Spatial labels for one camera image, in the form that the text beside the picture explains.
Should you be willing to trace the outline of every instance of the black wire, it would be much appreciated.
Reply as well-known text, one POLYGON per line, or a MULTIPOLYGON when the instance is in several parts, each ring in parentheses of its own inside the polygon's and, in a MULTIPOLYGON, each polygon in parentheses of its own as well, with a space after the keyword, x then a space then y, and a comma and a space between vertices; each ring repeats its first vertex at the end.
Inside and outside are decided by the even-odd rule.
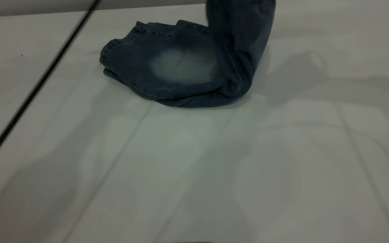
POLYGON ((70 48, 71 43, 73 40, 77 37, 79 32, 82 30, 85 23, 88 21, 88 19, 91 17, 91 14, 94 12, 96 7, 99 5, 101 0, 94 0, 90 7, 88 8, 88 12, 83 16, 82 20, 77 24, 76 28, 70 35, 70 37, 67 39, 64 46, 59 51, 58 55, 55 57, 52 64, 48 67, 46 72, 43 74, 42 78, 37 82, 34 89, 29 93, 26 100, 22 103, 20 108, 17 110, 16 114, 13 118, 11 118, 10 123, 6 126, 4 131, 0 135, 0 148, 1 145, 4 143, 4 141, 7 139, 10 132, 13 130, 16 123, 20 120, 20 117, 22 117, 23 113, 28 109, 28 106, 31 104, 31 102, 34 100, 35 96, 38 94, 40 89, 43 87, 43 85, 46 83, 46 81, 49 79, 55 68, 58 66, 59 62, 61 61, 62 57, 64 57, 64 54, 67 52, 67 50, 70 48))

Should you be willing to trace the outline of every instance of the jeans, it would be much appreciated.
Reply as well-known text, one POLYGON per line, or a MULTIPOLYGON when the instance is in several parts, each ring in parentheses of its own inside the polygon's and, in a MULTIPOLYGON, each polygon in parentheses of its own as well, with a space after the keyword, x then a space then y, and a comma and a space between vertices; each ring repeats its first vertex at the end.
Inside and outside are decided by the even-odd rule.
POLYGON ((207 0, 209 27, 184 20, 136 26, 104 46, 104 74, 167 106, 221 106, 249 90, 275 0, 207 0))

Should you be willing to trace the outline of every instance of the white surface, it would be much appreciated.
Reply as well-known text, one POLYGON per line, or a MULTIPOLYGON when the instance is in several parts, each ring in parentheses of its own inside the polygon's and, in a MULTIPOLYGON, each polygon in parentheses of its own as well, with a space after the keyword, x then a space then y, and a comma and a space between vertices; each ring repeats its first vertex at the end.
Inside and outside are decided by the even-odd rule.
POLYGON ((136 20, 179 19, 204 5, 94 14, 0 151, 0 243, 389 243, 389 2, 280 1, 229 106, 102 74, 136 20))
MULTIPOLYGON (((0 16, 84 11, 92 2, 93 0, 0 0, 0 16)), ((204 2, 205 0, 103 0, 98 9, 170 6, 204 2)))
POLYGON ((73 12, 0 17, 0 133, 81 16, 73 12))

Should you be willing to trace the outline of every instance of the folded fabric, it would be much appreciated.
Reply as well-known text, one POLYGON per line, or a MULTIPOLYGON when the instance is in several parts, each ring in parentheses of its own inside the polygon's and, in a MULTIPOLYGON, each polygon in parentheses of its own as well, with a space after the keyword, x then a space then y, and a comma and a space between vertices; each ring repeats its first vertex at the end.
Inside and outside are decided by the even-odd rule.
POLYGON ((136 26, 104 46, 104 74, 167 106, 221 106, 250 88, 275 0, 207 0, 209 27, 184 20, 136 26))

